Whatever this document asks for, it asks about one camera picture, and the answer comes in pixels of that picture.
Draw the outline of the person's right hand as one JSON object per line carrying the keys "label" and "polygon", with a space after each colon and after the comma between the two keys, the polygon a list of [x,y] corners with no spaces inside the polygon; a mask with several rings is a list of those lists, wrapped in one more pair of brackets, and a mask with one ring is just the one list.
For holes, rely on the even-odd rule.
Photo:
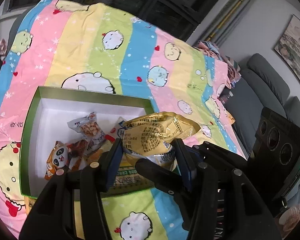
{"label": "person's right hand", "polygon": [[300,204],[290,207],[279,218],[279,224],[282,226],[284,232],[289,232],[300,221]]}

